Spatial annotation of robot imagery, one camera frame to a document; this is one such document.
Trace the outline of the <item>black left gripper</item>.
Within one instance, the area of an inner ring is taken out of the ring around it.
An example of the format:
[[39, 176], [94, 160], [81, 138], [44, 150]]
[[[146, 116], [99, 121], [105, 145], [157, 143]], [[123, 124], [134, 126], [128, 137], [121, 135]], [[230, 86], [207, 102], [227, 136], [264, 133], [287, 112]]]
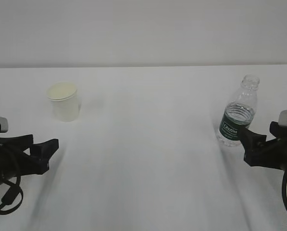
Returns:
[[[59, 149], [58, 139], [33, 144], [33, 135], [0, 137], [0, 185], [16, 175], [17, 163], [21, 176], [43, 175], [49, 170], [49, 160]], [[30, 148], [30, 155], [24, 153]]]

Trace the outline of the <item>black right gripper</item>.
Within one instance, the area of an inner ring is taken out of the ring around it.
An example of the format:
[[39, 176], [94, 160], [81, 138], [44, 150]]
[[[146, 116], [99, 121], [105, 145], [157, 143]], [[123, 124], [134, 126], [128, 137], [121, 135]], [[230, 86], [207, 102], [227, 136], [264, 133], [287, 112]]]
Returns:
[[275, 121], [270, 123], [269, 131], [276, 139], [267, 141], [266, 135], [254, 133], [247, 128], [240, 130], [239, 139], [245, 150], [244, 161], [251, 167], [280, 168], [285, 171], [287, 169], [287, 136], [282, 137], [282, 127]]

